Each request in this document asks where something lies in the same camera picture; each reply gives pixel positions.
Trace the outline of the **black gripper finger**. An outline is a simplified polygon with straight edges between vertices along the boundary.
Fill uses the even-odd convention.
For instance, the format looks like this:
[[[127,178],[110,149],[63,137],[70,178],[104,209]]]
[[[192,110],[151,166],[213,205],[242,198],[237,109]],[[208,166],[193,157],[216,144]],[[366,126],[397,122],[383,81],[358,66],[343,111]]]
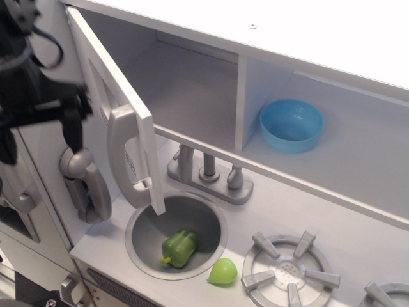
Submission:
[[[61,118],[63,137],[74,154],[83,148],[83,119],[85,114],[79,110],[65,110]]]
[[[8,165],[17,163],[17,145],[10,129],[1,129],[1,162]]]

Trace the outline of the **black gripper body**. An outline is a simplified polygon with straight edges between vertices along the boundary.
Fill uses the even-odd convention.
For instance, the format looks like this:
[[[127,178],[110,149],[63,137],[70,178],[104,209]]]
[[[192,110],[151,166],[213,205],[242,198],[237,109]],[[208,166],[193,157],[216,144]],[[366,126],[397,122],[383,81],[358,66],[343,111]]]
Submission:
[[[52,120],[67,122],[74,114],[83,120],[92,113],[82,84],[48,78],[31,61],[16,67],[1,65],[1,128]]]

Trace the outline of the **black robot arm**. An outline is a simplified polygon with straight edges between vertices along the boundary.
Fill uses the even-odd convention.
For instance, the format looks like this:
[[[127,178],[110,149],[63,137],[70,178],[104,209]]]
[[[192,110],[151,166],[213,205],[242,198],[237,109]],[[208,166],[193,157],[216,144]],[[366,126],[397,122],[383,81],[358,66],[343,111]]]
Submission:
[[[29,41],[33,33],[58,41],[35,25],[34,1],[1,1],[1,162],[17,162],[12,128],[58,120],[72,152],[82,150],[82,121],[92,113],[83,84],[48,78]]]

